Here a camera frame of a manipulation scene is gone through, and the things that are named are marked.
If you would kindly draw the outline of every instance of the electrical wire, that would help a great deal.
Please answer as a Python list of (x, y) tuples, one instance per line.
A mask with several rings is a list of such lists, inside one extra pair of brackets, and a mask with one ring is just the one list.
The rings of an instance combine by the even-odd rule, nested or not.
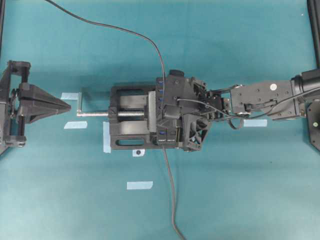
[(233, 85), (233, 86), (231, 86), (231, 87), (226, 87), (226, 88), (221, 88), (221, 89), (210, 90), (210, 92), (212, 92), (212, 93), (225, 94), (225, 93), (230, 93), (230, 91), (231, 91), (232, 89), (236, 89), (236, 88), (239, 88), (239, 87), (241, 87), (241, 86), (242, 86), (242, 85), (236, 84), (236, 85)]
[[(159, 51), (159, 48), (157, 47), (157, 45), (155, 44), (154, 41), (152, 41), (150, 38), (148, 38), (147, 36), (144, 36), (140, 33), (137, 33), (135, 31), (131, 31), (122, 27), (118, 27), (118, 26), (114, 26), (114, 25), (110, 25), (110, 24), (104, 24), (104, 23), (99, 23), (99, 22), (95, 22), (95, 21), (90, 21), (87, 20), (83, 17), (80, 17), (68, 10), (66, 10), (65, 8), (61, 7), (60, 5), (56, 4), (55, 2), (51, 1), (51, 0), (45, 0), (46, 2), (48, 2), (49, 4), (52, 4), (53, 6), (55, 6), (56, 8), (60, 9), (61, 11), (65, 12), (66, 14), (79, 19), (85, 23), (88, 24), (92, 24), (92, 25), (97, 25), (97, 26), (101, 26), (101, 27), (106, 27), (106, 28), (111, 28), (111, 29), (116, 29), (125, 33), (129, 33), (129, 34), (133, 34), (135, 36), (138, 36), (140, 38), (143, 38), (144, 40), (148, 41), (149, 43), (151, 43), (153, 45), (153, 47), (155, 48), (159, 58), (160, 58), (160, 63), (161, 63), (161, 70), (162, 70), (162, 78), (163, 78), (163, 91), (162, 91), (162, 97), (165, 94), (165, 80), (166, 80), (166, 72), (165, 72), (165, 63), (163, 61), (163, 58), (161, 56), (161, 53)], [(176, 231), (176, 233), (178, 234), (178, 236), (180, 237), (180, 239), (185, 240), (185, 237), (182, 235), (182, 233), (179, 231), (177, 225), (176, 225), (176, 196), (175, 196), (175, 183), (174, 183), (174, 179), (171, 173), (171, 169), (170, 169), (170, 165), (169, 165), (169, 161), (168, 161), (168, 156), (166, 153), (166, 149), (164, 146), (162, 146), (162, 150), (163, 150), (163, 154), (164, 154), (164, 160), (165, 160), (165, 164), (167, 166), (168, 169), (168, 175), (169, 175), (169, 180), (170, 180), (170, 184), (171, 184), (171, 190), (172, 190), (172, 215), (171, 215), (171, 223), (173, 226), (173, 229)]]
[(228, 114), (228, 113), (226, 113), (226, 112), (224, 112), (224, 111), (221, 111), (220, 109), (218, 109), (218, 108), (216, 108), (216, 107), (214, 107), (214, 106), (212, 106), (212, 105), (210, 105), (210, 104), (207, 104), (207, 103), (205, 103), (205, 102), (203, 102), (203, 101), (199, 101), (199, 100), (186, 99), (186, 98), (178, 98), (176, 101), (177, 101), (177, 102), (179, 102), (179, 101), (186, 101), (186, 102), (193, 102), (193, 103), (202, 104), (202, 105), (205, 105), (205, 106), (207, 106), (208, 108), (212, 108), (212, 109), (216, 110), (217, 112), (219, 112), (219, 113), (221, 113), (221, 114), (223, 114), (223, 115), (225, 115), (225, 116), (228, 116), (228, 117), (230, 117), (230, 118), (232, 118), (232, 119), (243, 119), (243, 120), (245, 120), (245, 119), (258, 119), (258, 118), (261, 118), (261, 117), (263, 117), (263, 116), (265, 116), (265, 115), (269, 115), (276, 107), (278, 107), (279, 105), (281, 105), (281, 104), (283, 104), (283, 103), (286, 103), (286, 102), (288, 102), (288, 101), (290, 101), (290, 100), (293, 100), (293, 99), (297, 99), (297, 98), (299, 98), (299, 97), (302, 97), (302, 96), (304, 96), (304, 95), (313, 93), (313, 92), (318, 91), (318, 90), (320, 90), (320, 87), (316, 87), (316, 88), (313, 88), (313, 89), (311, 89), (311, 90), (308, 90), (308, 91), (305, 91), (305, 92), (302, 92), (302, 93), (293, 95), (293, 96), (288, 97), (288, 98), (285, 98), (285, 99), (279, 101), (277, 104), (275, 104), (275, 105), (273, 105), (273, 106), (270, 106), (271, 109), (270, 109), (269, 111), (267, 111), (267, 112), (265, 112), (265, 113), (263, 113), (263, 114), (260, 114), (260, 115), (257, 115), (257, 116), (251, 116), (251, 117), (243, 117), (243, 116), (231, 115), (231, 114)]
[(242, 129), (245, 125), (245, 120), (244, 119), (240, 119), (240, 124), (238, 126), (235, 126), (232, 122), (232, 119), (229, 118), (227, 119), (227, 123), (229, 124), (229, 126), (233, 129), (233, 130), (239, 130)]
[(170, 185), (171, 185), (171, 223), (172, 223), (172, 227), (175, 230), (176, 234), (178, 234), (179, 238), (181, 240), (186, 240), (185, 237), (183, 236), (183, 234), (180, 232), (180, 230), (178, 229), (177, 225), (176, 225), (176, 194), (175, 194), (175, 182), (174, 182), (174, 178), (172, 176), (171, 173), (171, 169), (170, 169), (170, 164), (168, 161), (168, 156), (167, 156), (167, 152), (165, 149), (165, 146), (162, 145), (162, 151), (163, 151), (163, 155), (164, 155), (164, 161), (165, 161), (165, 165), (166, 168), (168, 169), (168, 176), (169, 176), (169, 180), (170, 180)]
[(152, 41), (149, 37), (145, 36), (145, 35), (142, 35), (138, 32), (135, 32), (135, 31), (132, 31), (132, 30), (129, 30), (129, 29), (125, 29), (123, 27), (118, 27), (118, 26), (114, 26), (114, 25), (110, 25), (110, 24), (104, 24), (104, 23), (100, 23), (100, 22), (95, 22), (95, 21), (90, 21), (90, 20), (87, 20), (83, 17), (80, 17), (68, 10), (66, 10), (65, 8), (63, 8), (62, 6), (56, 4), (54, 1), (51, 1), (51, 0), (45, 0), (46, 2), (48, 2), (49, 4), (55, 6), (56, 8), (60, 9), (61, 11), (65, 12), (66, 14), (78, 19), (78, 20), (81, 20), (87, 24), (92, 24), (92, 25), (97, 25), (97, 26), (101, 26), (101, 27), (105, 27), (105, 28), (110, 28), (110, 29), (116, 29), (116, 30), (119, 30), (119, 31), (122, 31), (122, 32), (125, 32), (125, 33), (128, 33), (128, 34), (132, 34), (132, 35), (135, 35), (137, 37), (140, 37), (146, 41), (148, 41), (149, 43), (152, 44), (152, 46), (155, 48), (159, 58), (160, 58), (160, 64), (161, 64), (161, 71), (162, 71), (162, 77), (163, 77), (163, 91), (162, 91), (162, 98), (164, 97), (165, 95), (165, 80), (166, 80), (166, 71), (165, 71), (165, 63), (164, 63), (164, 60), (162, 58), (162, 55), (160, 53), (160, 50), (158, 48), (158, 46), (156, 45), (156, 43), (154, 41)]

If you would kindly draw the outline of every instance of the teal table surface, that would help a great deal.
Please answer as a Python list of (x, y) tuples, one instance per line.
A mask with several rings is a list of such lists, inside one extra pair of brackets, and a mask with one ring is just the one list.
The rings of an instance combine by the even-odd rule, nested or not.
[[(57, 0), (92, 21), (153, 39), (166, 71), (209, 89), (288, 81), (316, 67), (305, 0)], [(29, 82), (56, 97), (109, 106), (115, 84), (161, 76), (146, 41), (74, 19), (44, 0), (7, 0), (0, 69), (31, 62)], [(12, 80), (16, 87), (18, 78)], [(103, 118), (68, 113), (26, 126), (27, 144), (0, 159), (1, 240), (175, 240), (160, 150), (103, 152)], [(86, 129), (64, 129), (87, 121)], [(176, 222), (188, 240), (318, 240), (320, 154), (306, 119), (235, 131), (213, 125), (202, 151), (168, 150)], [(127, 182), (153, 181), (150, 190)]]

